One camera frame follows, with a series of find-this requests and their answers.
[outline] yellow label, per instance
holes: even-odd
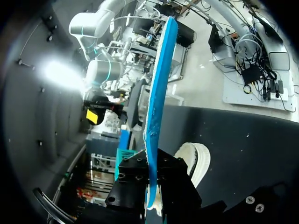
[[[95,113],[91,112],[89,109],[87,109],[86,118],[92,121],[95,125],[98,122],[98,116]]]

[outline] bright light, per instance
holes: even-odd
[[[80,75],[67,65],[59,62],[50,62],[45,69],[47,78],[58,85],[78,90],[84,87],[84,82]]]
[[[127,21],[126,21],[126,27],[129,25],[129,22],[130,22],[130,16],[131,16],[131,13],[128,14]]]
[[[114,30],[114,18],[111,20],[111,23],[110,23],[110,33],[112,33]]]

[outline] screw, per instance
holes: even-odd
[[[265,206],[263,204],[258,204],[256,206],[256,212],[257,213],[262,213],[264,209],[265,209]]]
[[[253,196],[248,196],[248,197],[245,199],[245,202],[246,202],[247,204],[253,204],[255,200],[256,200],[256,199],[255,199]]]
[[[53,31],[56,30],[57,28],[58,28],[58,26],[55,25],[55,26],[51,27],[51,28],[49,29],[49,31],[50,31],[51,33],[53,33]]]
[[[32,70],[35,70],[35,69],[36,69],[36,68],[35,68],[34,66],[32,66],[32,65],[28,65],[28,64],[23,63],[22,59],[20,59],[20,58],[18,59],[17,63],[18,63],[19,65],[24,65],[24,66],[26,66],[26,67],[31,67]]]
[[[124,174],[118,174],[118,178],[120,178],[120,179],[122,179],[122,178],[124,178],[126,175],[124,175]]]
[[[137,175],[135,178],[136,178],[136,180],[139,181],[139,180],[141,180],[143,178],[143,176],[142,175]]]
[[[47,42],[50,42],[52,40],[53,40],[53,36],[52,35],[50,35],[50,36],[47,37]]]

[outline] hole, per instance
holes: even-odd
[[[108,198],[108,201],[110,201],[110,202],[114,202],[114,201],[115,201],[115,197],[109,197],[109,198]]]

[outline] white sneaker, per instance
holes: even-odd
[[[211,162],[211,155],[206,146],[199,143],[184,143],[174,155],[175,158],[183,158],[188,166],[187,174],[191,181],[197,187],[205,176]],[[156,198],[154,204],[148,210],[156,209],[157,215],[162,216],[162,204],[159,187],[157,186]]]

